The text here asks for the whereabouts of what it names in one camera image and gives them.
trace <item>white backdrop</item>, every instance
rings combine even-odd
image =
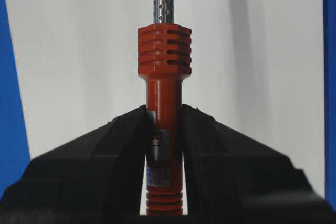
[[[152,0],[6,1],[31,157],[145,103]],[[175,21],[193,30],[183,102],[288,155],[323,195],[322,0],[175,0]]]

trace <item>red cylindrical handle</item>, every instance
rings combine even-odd
[[[171,23],[139,29],[138,73],[146,81],[147,110],[155,124],[147,152],[148,215],[182,214],[179,132],[182,81],[191,74],[190,34]]]

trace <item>blue panel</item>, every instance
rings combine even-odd
[[[0,197],[30,160],[5,0],[0,0]]]
[[[336,210],[336,0],[324,2],[325,197]]]

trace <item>sticker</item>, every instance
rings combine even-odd
[[[151,118],[153,125],[155,126],[156,113],[154,110],[147,110],[147,115]]]
[[[169,168],[152,168],[147,167],[147,185],[153,187],[170,186],[170,169]]]
[[[151,144],[152,154],[156,161],[170,160],[170,133],[167,129],[155,130]]]

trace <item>ribbed red base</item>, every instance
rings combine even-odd
[[[181,215],[182,192],[178,194],[147,193],[147,215]]]

